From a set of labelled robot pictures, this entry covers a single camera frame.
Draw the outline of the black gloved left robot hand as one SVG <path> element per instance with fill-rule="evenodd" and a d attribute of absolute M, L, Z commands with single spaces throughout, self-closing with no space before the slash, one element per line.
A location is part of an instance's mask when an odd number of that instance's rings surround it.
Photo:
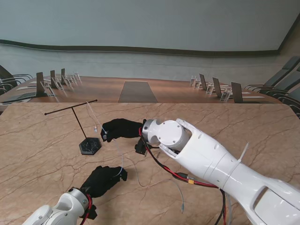
<path fill-rule="evenodd" d="M 91 198 L 103 196 L 120 180 L 126 181 L 128 173 L 122 167 L 98 166 L 80 187 L 80 190 L 89 194 Z"/>

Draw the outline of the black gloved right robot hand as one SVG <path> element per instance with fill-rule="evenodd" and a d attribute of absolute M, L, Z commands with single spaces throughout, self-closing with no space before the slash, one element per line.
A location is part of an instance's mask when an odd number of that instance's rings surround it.
<path fill-rule="evenodd" d="M 143 127 L 140 122 L 127 119 L 113 119 L 102 125 L 101 137 L 103 141 L 111 142 L 120 137 L 136 138 L 140 136 L 139 130 Z"/>

